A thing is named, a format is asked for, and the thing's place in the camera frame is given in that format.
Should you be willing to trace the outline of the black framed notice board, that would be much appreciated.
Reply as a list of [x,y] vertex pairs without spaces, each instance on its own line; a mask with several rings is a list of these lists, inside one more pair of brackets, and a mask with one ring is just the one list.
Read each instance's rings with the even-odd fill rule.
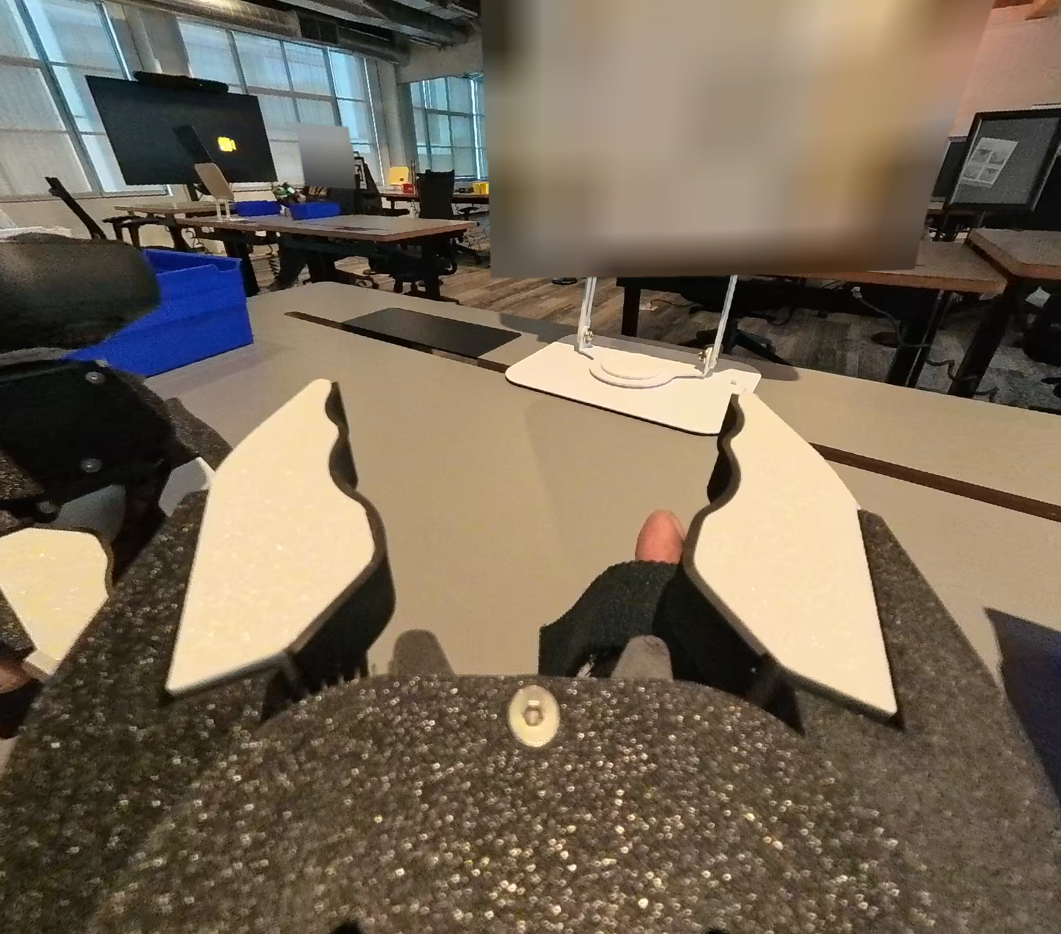
[[1060,105],[976,113],[947,211],[1030,213],[1039,205],[1060,149]]

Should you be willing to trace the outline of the blue plastic bin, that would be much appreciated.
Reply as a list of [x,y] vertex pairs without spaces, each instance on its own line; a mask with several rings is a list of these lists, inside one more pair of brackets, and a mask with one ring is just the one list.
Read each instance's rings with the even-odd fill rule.
[[243,265],[191,250],[141,250],[161,293],[159,307],[97,345],[69,354],[144,378],[179,370],[253,343]]

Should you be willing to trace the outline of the black desk mat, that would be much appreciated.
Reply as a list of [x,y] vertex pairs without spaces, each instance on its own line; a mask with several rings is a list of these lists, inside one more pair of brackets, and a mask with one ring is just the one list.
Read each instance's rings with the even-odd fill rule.
[[519,332],[504,328],[395,307],[343,321],[338,326],[365,338],[471,360],[520,338]]

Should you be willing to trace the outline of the white tablet stand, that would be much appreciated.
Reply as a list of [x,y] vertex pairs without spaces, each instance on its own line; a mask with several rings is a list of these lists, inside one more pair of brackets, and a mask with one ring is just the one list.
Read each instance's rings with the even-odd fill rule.
[[213,200],[218,217],[222,219],[232,217],[234,203],[232,185],[220,171],[218,165],[212,161],[197,162],[194,165],[194,171],[202,186],[206,189],[207,195]]

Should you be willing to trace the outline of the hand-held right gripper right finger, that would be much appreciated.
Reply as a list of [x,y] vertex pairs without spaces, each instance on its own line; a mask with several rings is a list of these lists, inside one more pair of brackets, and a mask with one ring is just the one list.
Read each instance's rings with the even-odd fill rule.
[[900,712],[859,506],[754,394],[730,398],[688,577],[787,684],[890,721]]

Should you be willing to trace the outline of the black office chair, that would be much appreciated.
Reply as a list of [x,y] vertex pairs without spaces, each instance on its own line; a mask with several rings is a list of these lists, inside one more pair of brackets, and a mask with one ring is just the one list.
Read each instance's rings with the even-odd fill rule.
[[[416,175],[418,217],[430,220],[452,220],[454,218],[454,183],[455,172],[453,170],[428,170],[418,173]],[[432,236],[431,246],[440,273],[443,275],[455,273],[454,236]]]
[[48,187],[48,193],[53,198],[58,198],[62,204],[66,206],[68,211],[70,211],[73,217],[75,217],[81,224],[86,228],[89,237],[92,240],[109,240],[109,237],[104,232],[104,229],[99,226],[88,212],[79,203],[79,200],[73,198],[70,192],[66,189],[60,180],[52,175],[45,176],[46,186]]

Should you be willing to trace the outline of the long wooden-edged desk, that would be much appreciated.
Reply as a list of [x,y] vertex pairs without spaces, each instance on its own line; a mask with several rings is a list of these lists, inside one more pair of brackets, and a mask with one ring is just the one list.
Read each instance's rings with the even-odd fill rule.
[[166,227],[175,244],[185,243],[182,232],[191,230],[201,240],[218,241],[225,254],[239,260],[249,295],[258,282],[250,252],[260,245],[278,245],[283,240],[302,240],[310,246],[332,246],[364,250],[402,242],[427,244],[436,250],[436,239],[457,238],[473,226],[468,220],[433,220],[418,217],[326,217],[294,220],[286,213],[275,217],[237,217],[229,203],[132,201],[114,205],[127,227],[156,224]]

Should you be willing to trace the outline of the large black monitor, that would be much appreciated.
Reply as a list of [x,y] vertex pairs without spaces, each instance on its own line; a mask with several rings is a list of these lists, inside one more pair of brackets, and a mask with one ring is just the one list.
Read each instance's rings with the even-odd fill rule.
[[131,186],[193,185],[197,165],[215,165],[232,184],[281,178],[255,96],[141,72],[133,80],[87,76],[86,84]]

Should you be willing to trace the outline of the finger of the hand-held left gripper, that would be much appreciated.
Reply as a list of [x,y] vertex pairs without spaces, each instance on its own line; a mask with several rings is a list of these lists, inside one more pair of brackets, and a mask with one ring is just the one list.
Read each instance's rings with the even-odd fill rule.
[[51,678],[111,591],[114,557],[95,533],[24,527],[1,538],[1,590],[31,650],[25,671]]

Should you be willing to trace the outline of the white stand base with rods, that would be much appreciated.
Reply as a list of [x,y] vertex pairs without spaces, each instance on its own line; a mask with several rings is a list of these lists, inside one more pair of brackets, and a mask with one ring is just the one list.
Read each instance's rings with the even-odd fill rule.
[[715,342],[683,360],[671,358],[661,346],[595,335],[591,319],[597,279],[588,278],[576,332],[512,364],[505,377],[523,390],[715,437],[732,400],[753,395],[761,380],[756,369],[721,359],[736,284],[731,276]]

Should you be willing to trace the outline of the person's right hand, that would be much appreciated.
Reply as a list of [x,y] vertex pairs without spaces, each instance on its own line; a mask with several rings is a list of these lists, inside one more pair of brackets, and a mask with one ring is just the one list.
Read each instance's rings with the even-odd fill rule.
[[604,570],[540,629],[538,674],[673,679],[745,694],[760,657],[688,576],[685,536],[674,513],[650,514],[633,558]]

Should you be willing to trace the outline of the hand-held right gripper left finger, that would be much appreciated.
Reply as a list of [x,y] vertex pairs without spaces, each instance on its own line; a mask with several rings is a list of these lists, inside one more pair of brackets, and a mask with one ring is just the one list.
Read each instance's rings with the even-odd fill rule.
[[234,446],[207,491],[168,695],[260,674],[305,693],[367,670],[392,621],[393,581],[382,519],[358,479],[329,380]]

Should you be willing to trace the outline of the brown-edged desk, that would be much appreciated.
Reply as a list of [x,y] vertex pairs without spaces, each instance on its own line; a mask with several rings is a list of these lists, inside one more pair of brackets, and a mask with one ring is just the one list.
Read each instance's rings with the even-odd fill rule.
[[955,371],[949,396],[972,398],[1001,347],[1017,306],[1042,286],[1059,287],[1060,233],[1049,230],[976,228],[967,238],[975,253],[1001,271],[1006,284],[977,324]]
[[621,332],[639,334],[640,305],[646,291],[673,294],[702,311],[721,314],[733,293],[723,351],[736,348],[756,358],[788,365],[765,339],[740,328],[740,319],[777,312],[865,314],[886,319],[895,336],[887,384],[914,387],[923,370],[949,304],[957,296],[1001,295],[1005,279],[970,245],[923,241],[914,269],[877,272],[827,272],[803,277],[750,276],[731,288],[723,277],[618,278],[623,290]]

